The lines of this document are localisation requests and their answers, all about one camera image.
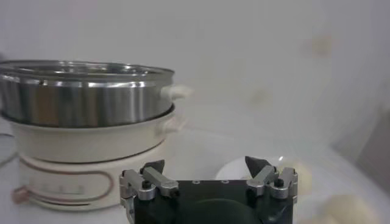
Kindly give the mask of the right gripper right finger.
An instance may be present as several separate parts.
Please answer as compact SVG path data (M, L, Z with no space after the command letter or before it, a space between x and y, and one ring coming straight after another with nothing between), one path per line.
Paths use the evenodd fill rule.
M268 191L270 197L276 200L291 199L297 203L298 173L294 168L285 167L279 172L269 161L251 156L245 156L245 163L252 177L246 185L256 197Z

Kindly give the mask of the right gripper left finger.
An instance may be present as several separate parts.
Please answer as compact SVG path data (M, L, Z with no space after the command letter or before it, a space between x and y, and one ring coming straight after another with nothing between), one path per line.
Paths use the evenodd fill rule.
M120 204L126 213L134 213L134 200L150 202L159 194L166 198L179 196L179 182L164 176L163 159L146 163L138 172L123 170L119 176Z

